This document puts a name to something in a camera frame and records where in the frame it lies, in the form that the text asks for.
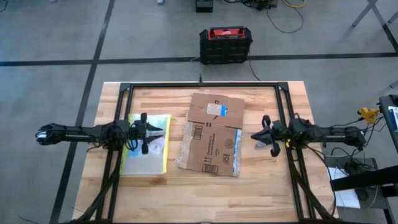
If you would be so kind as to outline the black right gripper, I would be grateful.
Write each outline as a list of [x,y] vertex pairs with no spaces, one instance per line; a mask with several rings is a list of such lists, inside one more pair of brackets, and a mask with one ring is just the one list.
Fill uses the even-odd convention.
[[280,120],[271,121],[268,115],[263,116],[262,125],[264,129],[251,135],[251,138],[261,144],[271,145],[271,156],[277,157],[280,153],[280,146],[276,141],[283,141],[287,138],[287,128]]

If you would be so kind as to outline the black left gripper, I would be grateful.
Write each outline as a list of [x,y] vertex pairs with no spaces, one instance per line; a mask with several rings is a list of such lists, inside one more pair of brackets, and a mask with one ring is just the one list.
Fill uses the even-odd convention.
[[138,147],[137,141],[141,140],[142,141],[142,146],[141,146],[142,154],[148,154],[148,152],[149,152],[148,143],[162,137],[162,135],[149,136],[148,143],[147,143],[147,140],[146,140],[147,128],[149,131],[162,131],[163,130],[162,128],[155,127],[155,126],[151,125],[150,123],[148,124],[147,113],[142,113],[140,120],[134,121],[129,130],[129,144],[130,144],[129,149],[131,151],[135,151],[135,149]]

